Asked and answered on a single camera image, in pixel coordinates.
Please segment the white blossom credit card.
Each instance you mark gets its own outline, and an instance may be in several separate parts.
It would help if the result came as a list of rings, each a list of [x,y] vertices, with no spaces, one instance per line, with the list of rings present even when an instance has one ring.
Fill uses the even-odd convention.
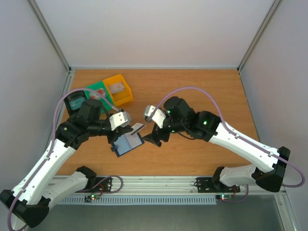
[[[135,123],[131,128],[133,129],[132,132],[130,133],[130,135],[134,135],[136,133],[138,133],[140,130],[142,130],[144,127],[146,127],[145,124],[142,123]]]

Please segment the blue card holder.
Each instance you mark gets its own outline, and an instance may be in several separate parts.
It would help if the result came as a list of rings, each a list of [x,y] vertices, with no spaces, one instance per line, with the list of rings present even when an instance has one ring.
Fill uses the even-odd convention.
[[[114,153],[116,154],[117,157],[121,157],[121,156],[127,154],[128,152],[130,152],[130,151],[132,151],[132,150],[134,150],[134,149],[136,149],[136,148],[139,147],[139,146],[138,146],[138,147],[136,147],[136,148],[134,148],[134,149],[131,149],[131,147],[130,147],[130,145],[129,145],[129,143],[128,143],[127,137],[126,137],[126,136],[129,135],[129,134],[130,134],[130,133],[126,133],[126,134],[120,136],[120,137],[117,139],[117,141],[115,141],[115,142],[113,142],[113,143],[111,144],[111,151],[114,152]]]

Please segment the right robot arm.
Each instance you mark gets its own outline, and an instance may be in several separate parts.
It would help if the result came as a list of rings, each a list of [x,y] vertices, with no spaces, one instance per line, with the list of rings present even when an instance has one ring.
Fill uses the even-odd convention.
[[[169,98],[163,109],[147,106],[143,116],[155,123],[152,132],[143,139],[158,147],[169,140],[171,133],[186,132],[193,140],[222,146],[250,162],[242,167],[218,167],[211,179],[216,191],[240,184],[255,184],[274,193],[280,190],[286,169],[284,160],[290,155],[288,148],[261,144],[209,111],[195,112],[177,96]]]

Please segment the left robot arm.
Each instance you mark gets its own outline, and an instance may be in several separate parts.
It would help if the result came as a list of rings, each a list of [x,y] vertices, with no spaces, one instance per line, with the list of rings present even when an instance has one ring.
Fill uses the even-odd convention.
[[[65,161],[90,137],[106,136],[111,143],[132,130],[127,112],[118,110],[101,120],[102,109],[102,102],[87,99],[79,109],[70,111],[69,118],[54,130],[46,151],[25,178],[12,190],[1,192],[0,200],[9,210],[9,230],[36,227],[62,199],[77,191],[91,192],[96,188],[96,173],[85,166],[61,182],[48,185]]]

